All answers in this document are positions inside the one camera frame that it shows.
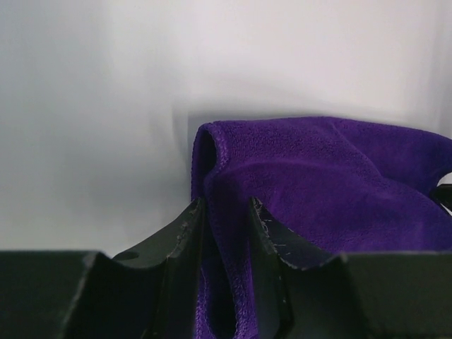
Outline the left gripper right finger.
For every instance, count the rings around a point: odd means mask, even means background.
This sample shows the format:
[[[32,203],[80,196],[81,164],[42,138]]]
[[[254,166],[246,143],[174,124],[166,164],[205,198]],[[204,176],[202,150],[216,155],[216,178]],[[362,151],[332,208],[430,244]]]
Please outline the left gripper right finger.
[[[261,338],[450,338],[451,254],[333,255],[249,202]]]

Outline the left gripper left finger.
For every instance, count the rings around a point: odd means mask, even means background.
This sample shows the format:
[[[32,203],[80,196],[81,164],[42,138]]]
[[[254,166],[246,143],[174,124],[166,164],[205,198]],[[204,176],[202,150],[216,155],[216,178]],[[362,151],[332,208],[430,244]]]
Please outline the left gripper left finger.
[[[205,203],[116,256],[2,251],[2,338],[192,338]]]

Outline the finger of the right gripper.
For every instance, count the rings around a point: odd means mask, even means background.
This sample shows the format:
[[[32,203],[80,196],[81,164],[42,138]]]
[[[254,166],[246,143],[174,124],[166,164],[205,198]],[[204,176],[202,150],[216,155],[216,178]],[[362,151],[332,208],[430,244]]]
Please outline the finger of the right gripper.
[[[441,178],[432,191],[432,199],[446,213],[451,215],[451,173]]]

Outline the purple microfiber towel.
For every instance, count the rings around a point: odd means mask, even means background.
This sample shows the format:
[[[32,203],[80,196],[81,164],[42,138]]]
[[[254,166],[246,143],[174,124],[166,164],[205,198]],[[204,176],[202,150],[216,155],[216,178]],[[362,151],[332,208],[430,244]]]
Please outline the purple microfiber towel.
[[[196,338],[258,335],[246,232],[250,198],[329,252],[449,250],[451,216],[430,192],[451,172],[451,140],[337,117],[214,121],[199,127],[191,196],[209,228]]]

